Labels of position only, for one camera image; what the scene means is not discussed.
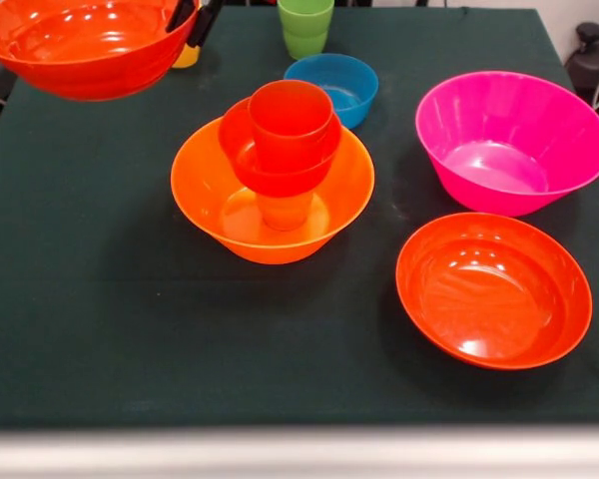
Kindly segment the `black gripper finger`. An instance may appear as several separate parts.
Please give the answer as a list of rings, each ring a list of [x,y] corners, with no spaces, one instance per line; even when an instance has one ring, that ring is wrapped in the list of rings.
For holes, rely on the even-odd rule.
[[[194,0],[177,0],[173,13],[166,26],[166,32],[171,33],[180,25],[185,23],[188,18],[196,11],[196,3]]]
[[[224,3],[224,0],[209,0],[199,9],[197,20],[187,40],[188,46],[195,48],[204,45],[220,15]]]

